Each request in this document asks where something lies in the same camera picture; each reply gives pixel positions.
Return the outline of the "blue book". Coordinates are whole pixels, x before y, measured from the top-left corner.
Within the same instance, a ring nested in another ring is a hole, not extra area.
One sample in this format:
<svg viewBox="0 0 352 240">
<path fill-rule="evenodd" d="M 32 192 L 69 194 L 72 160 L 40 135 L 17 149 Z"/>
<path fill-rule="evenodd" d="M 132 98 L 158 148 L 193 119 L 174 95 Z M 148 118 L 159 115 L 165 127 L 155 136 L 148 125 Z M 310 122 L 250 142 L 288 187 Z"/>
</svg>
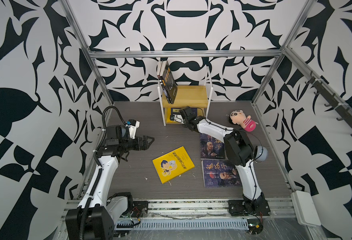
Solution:
<svg viewBox="0 0 352 240">
<path fill-rule="evenodd" d="M 171 115 L 180 115 L 180 108 L 170 108 Z"/>
</svg>

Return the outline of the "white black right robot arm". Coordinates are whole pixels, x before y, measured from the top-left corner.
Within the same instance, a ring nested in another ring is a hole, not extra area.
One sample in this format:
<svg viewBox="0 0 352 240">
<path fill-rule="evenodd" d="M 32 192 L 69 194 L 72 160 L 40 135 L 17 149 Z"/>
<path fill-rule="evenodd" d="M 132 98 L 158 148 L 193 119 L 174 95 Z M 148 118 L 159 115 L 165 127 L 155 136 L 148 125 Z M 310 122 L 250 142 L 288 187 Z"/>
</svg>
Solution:
<svg viewBox="0 0 352 240">
<path fill-rule="evenodd" d="M 224 143 L 228 160 L 235 165 L 243 187 L 242 201 L 229 201 L 229 212 L 232 216 L 268 215 L 269 205 L 260 188 L 254 168 L 254 163 L 264 161 L 268 155 L 267 149 L 252 145 L 247 132 L 214 123 L 203 116 L 197 116 L 190 107 L 179 110 L 182 124 L 188 129 L 201 134 L 207 134 Z"/>
</svg>

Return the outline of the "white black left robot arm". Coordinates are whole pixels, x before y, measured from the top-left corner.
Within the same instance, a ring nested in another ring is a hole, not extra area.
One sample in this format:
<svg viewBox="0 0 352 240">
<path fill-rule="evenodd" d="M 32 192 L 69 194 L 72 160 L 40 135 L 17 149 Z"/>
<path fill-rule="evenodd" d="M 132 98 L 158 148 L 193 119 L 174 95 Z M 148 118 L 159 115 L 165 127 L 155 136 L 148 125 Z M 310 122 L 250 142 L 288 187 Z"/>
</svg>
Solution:
<svg viewBox="0 0 352 240">
<path fill-rule="evenodd" d="M 65 217 L 70 240 L 112 240 L 126 236 L 141 223 L 130 192 L 109 196 L 112 178 L 121 160 L 130 151 L 145 151 L 153 137 L 137 137 L 140 123 L 125 121 L 118 108 L 107 107 L 102 113 L 102 138 L 93 150 L 94 175 L 83 199 Z"/>
</svg>

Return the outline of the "black deer antler book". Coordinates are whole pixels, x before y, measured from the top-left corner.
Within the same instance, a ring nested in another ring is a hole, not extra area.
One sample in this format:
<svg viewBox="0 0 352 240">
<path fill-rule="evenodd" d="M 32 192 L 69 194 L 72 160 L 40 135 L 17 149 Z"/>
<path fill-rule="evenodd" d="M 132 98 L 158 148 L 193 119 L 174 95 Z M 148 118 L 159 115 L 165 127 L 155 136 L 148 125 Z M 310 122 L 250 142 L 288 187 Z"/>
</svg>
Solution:
<svg viewBox="0 0 352 240">
<path fill-rule="evenodd" d="M 161 76 L 163 77 L 165 84 L 166 84 L 166 89 L 168 92 L 168 97 L 169 97 L 169 104 L 174 104 L 175 99 L 177 96 L 177 91 L 178 91 L 178 86 L 175 82 L 175 79 L 173 77 L 170 65 L 168 61 L 163 61 L 162 62 L 162 73 Z"/>
</svg>

